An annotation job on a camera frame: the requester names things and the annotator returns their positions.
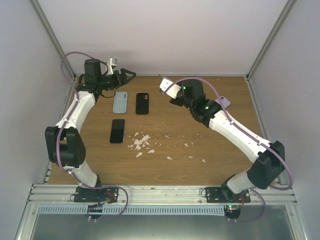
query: pink cable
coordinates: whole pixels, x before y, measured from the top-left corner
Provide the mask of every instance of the pink cable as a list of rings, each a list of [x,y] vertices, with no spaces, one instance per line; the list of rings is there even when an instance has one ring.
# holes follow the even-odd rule
[[[281,156],[279,156],[279,154],[277,154],[274,150],[272,150],[269,146],[263,144],[263,143],[260,143],[258,139],[256,139],[254,136],[252,136],[251,134],[249,134],[248,132],[246,132],[244,129],[242,129],[239,125],[237,125],[235,122],[232,122],[232,119],[228,113],[228,111],[226,110],[225,106],[224,106],[224,103],[221,101],[221,98],[220,98],[220,95],[218,93],[218,91],[216,90],[216,88],[210,83],[208,82],[207,80],[205,79],[202,79],[200,77],[196,77],[196,76],[191,76],[191,77],[184,77],[182,79],[179,79],[177,81],[175,81],[174,83],[172,83],[162,94],[164,95],[172,86],[174,86],[175,84],[177,83],[180,83],[182,81],[185,81],[185,80],[191,80],[191,79],[195,79],[195,80],[198,80],[198,81],[201,81],[201,82],[204,82],[206,83],[207,85],[209,85],[209,87],[214,91],[221,107],[222,107],[222,110],[226,116],[226,118],[229,120],[229,122],[235,126],[239,131],[241,131],[243,134],[245,134],[247,137],[249,137],[250,139],[252,139],[253,141],[255,141],[257,144],[261,145],[262,147],[264,147],[265,149],[267,149],[269,152],[271,152],[273,155],[276,156],[276,158],[282,163],[282,165],[284,166],[285,170],[287,171],[288,173],[288,176],[289,176],[289,179],[290,179],[290,183],[288,186],[286,187],[277,187],[277,186],[273,186],[273,185],[270,185],[271,188],[274,188],[274,189],[277,189],[277,190],[281,190],[281,191],[286,191],[286,190],[289,190],[291,189],[292,185],[294,184],[294,181],[293,181],[293,177],[292,177],[292,172],[291,170],[289,169],[287,163],[282,159]]]

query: black cable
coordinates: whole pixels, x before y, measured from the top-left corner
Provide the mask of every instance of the black cable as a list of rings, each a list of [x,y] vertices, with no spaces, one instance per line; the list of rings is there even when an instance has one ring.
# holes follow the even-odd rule
[[[203,189],[201,190],[200,195],[201,195],[201,197],[203,197],[203,198],[207,198],[207,196],[203,196],[203,195],[202,195],[202,192],[203,192],[204,190],[206,190],[206,189],[203,188]]]
[[[112,91],[113,91],[113,95],[112,95],[112,96],[105,96],[105,95],[103,95],[102,93],[100,94],[100,96],[103,97],[103,98],[105,98],[105,99],[111,99],[111,98],[113,98],[113,97],[116,95],[116,91],[115,91],[114,89],[112,89]]]
[[[195,112],[195,109],[194,109],[194,101],[195,101],[195,100],[193,100],[193,99],[190,101],[190,110],[191,110],[192,113]]]
[[[70,198],[70,201],[74,203],[75,201],[72,201],[72,200],[71,200],[71,197],[72,197],[72,196],[75,197],[76,195],[75,195],[75,194],[71,194],[70,197],[69,197],[69,198]]]
[[[78,78],[78,85],[82,83],[82,78],[84,77],[85,74],[81,74]]]
[[[100,63],[101,63],[101,64],[103,64],[103,65],[105,65],[105,66],[106,66],[106,71],[105,71],[105,73],[104,73],[104,74],[102,74],[102,76],[105,76],[105,75],[107,75],[107,73],[108,73],[108,71],[109,71],[109,67],[108,67],[108,65],[107,65],[107,63],[106,63],[106,62],[101,61],[101,60],[99,60],[99,61],[100,61]]]

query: smartphone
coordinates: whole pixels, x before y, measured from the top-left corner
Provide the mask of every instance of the smartphone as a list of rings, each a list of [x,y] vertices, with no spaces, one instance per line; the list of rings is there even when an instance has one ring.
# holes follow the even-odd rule
[[[125,120],[113,119],[110,134],[111,144],[122,144],[124,141]]]
[[[114,95],[113,112],[115,114],[124,114],[127,111],[128,93],[126,91],[118,91]]]
[[[144,115],[149,113],[149,94],[138,93],[135,100],[135,114]]]

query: glass panel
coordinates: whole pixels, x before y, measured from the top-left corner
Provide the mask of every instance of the glass panel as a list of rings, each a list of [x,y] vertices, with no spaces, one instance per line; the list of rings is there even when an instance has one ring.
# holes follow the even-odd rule
[[[261,209],[261,206],[244,206],[240,217],[254,218]],[[32,239],[288,240],[294,237],[286,208],[268,206],[266,215],[251,223],[228,222],[222,216],[200,215],[123,215],[112,221],[93,222],[78,214],[40,214]]]

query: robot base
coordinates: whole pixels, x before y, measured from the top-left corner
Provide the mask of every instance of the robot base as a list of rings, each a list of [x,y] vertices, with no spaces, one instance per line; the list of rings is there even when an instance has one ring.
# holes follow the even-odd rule
[[[75,203],[101,203],[107,201],[108,204],[118,201],[118,191],[116,187],[103,189],[90,189],[78,186],[75,190]]]
[[[205,188],[206,202],[211,204],[224,204],[224,203],[242,203],[243,197],[244,203],[250,203],[249,191],[245,190],[241,194],[233,194],[231,199],[228,201],[222,193],[222,188],[220,186],[209,186]]]

